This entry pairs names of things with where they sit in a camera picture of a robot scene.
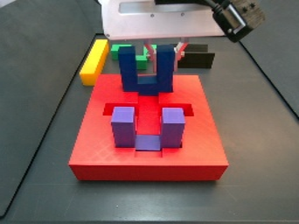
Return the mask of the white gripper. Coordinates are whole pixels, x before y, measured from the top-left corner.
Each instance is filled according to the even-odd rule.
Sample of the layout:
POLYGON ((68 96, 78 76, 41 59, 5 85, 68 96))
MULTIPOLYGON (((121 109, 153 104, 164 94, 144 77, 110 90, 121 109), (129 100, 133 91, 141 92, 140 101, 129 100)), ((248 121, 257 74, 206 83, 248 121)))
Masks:
POLYGON ((208 6, 194 3, 156 4, 154 0, 97 0, 102 30, 109 40, 145 39, 144 47, 156 73, 156 51, 149 39, 180 38, 173 48, 173 70, 192 37, 222 36, 208 6))

